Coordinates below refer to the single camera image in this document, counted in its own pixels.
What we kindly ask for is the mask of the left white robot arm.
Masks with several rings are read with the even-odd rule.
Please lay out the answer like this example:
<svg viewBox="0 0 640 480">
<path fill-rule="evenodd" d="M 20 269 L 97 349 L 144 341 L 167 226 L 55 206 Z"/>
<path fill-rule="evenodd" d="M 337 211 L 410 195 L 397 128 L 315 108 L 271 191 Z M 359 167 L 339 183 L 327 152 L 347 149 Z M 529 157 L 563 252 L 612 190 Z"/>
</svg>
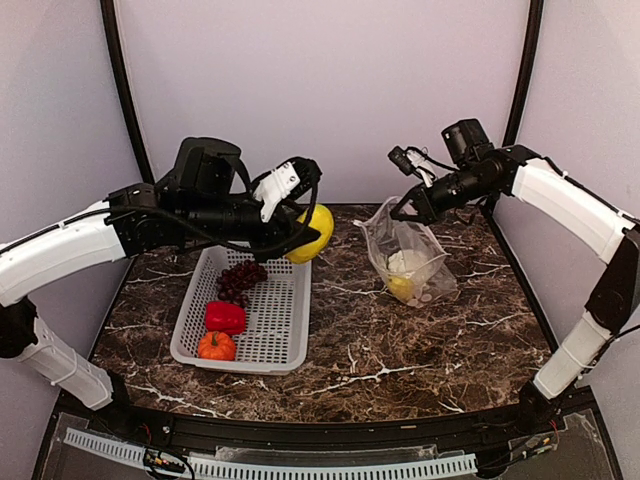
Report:
<svg viewBox="0 0 640 480">
<path fill-rule="evenodd" d="M 95 265 L 159 247 L 181 252 L 223 246 L 257 261 L 280 258 L 321 237 L 313 206 L 296 204 L 297 189 L 215 198 L 184 196 L 167 186 L 137 184 L 57 224 L 1 247 L 1 356 L 24 363 L 93 411 L 110 430 L 141 427 L 123 378 L 78 354 L 39 316 L 33 291 Z"/>
</svg>

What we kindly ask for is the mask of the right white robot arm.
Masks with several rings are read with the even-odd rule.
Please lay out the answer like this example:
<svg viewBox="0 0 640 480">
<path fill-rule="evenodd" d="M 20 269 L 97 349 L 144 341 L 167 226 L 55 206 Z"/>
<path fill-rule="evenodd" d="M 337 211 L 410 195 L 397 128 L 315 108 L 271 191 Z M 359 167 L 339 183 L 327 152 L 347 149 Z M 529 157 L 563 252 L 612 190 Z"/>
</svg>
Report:
<svg viewBox="0 0 640 480">
<path fill-rule="evenodd" d="M 606 266 L 576 325 L 519 392 L 510 424 L 530 434 L 552 419 L 562 397 L 594 367 L 638 309 L 639 224 L 522 145 L 466 153 L 457 170 L 407 192 L 391 217 L 428 226 L 448 210 L 494 194 L 537 208 Z"/>
</svg>

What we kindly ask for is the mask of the clear zip top bag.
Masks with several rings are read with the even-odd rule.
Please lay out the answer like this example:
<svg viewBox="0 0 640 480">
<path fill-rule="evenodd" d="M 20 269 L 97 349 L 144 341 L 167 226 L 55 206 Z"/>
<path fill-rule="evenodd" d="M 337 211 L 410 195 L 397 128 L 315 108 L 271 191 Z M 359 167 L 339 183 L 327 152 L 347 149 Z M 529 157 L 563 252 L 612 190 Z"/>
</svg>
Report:
<svg viewBox="0 0 640 480">
<path fill-rule="evenodd" d="M 457 280 L 445 265 L 447 253 L 429 227 L 391 218 L 399 196 L 387 198 L 366 221 L 355 220 L 368 258 L 388 292 L 410 307 L 455 293 Z"/>
</svg>

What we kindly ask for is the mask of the white cauliflower with leaves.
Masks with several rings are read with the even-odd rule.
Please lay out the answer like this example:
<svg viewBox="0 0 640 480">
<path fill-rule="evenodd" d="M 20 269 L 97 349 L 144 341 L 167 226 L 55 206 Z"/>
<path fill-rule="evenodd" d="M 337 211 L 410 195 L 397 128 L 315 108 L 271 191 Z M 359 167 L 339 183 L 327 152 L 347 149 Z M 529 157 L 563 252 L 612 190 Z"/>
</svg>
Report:
<svg viewBox="0 0 640 480">
<path fill-rule="evenodd" d="M 387 259 L 387 269 L 391 273 L 413 274 L 428 264 L 429 256 L 420 250 L 401 249 Z"/>
</svg>

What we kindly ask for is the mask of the small orange pumpkin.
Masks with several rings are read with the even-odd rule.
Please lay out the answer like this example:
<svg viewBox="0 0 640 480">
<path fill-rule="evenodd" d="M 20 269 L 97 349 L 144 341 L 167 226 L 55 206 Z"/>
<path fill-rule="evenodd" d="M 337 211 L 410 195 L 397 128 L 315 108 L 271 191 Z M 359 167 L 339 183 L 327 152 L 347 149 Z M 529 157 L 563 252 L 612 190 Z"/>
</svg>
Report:
<svg viewBox="0 0 640 480">
<path fill-rule="evenodd" d="M 197 352 L 205 360 L 234 361 L 236 344 L 227 333 L 210 331 L 200 340 Z"/>
</svg>

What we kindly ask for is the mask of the red bell pepper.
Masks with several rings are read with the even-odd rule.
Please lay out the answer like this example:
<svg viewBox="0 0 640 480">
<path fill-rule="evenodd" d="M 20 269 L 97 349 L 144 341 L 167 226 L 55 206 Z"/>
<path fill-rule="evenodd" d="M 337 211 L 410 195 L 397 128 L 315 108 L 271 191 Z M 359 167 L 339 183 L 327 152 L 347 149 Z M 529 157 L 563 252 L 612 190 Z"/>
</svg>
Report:
<svg viewBox="0 0 640 480">
<path fill-rule="evenodd" d="M 227 335 L 242 334 L 247 328 L 245 310 L 235 304 L 221 301 L 207 304 L 204 322 L 208 331 L 219 331 Z"/>
</svg>

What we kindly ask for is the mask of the dark red grape bunch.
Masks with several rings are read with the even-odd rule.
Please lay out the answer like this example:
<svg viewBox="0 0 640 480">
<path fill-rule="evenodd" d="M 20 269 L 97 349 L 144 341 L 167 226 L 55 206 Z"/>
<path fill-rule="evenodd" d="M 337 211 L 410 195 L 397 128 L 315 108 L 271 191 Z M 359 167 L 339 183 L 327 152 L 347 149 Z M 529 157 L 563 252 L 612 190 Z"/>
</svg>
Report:
<svg viewBox="0 0 640 480">
<path fill-rule="evenodd" d="M 247 291 L 268 279 L 268 272 L 261 264 L 245 260 L 224 269 L 216 279 L 217 298 L 226 303 L 245 308 L 249 304 Z"/>
</svg>

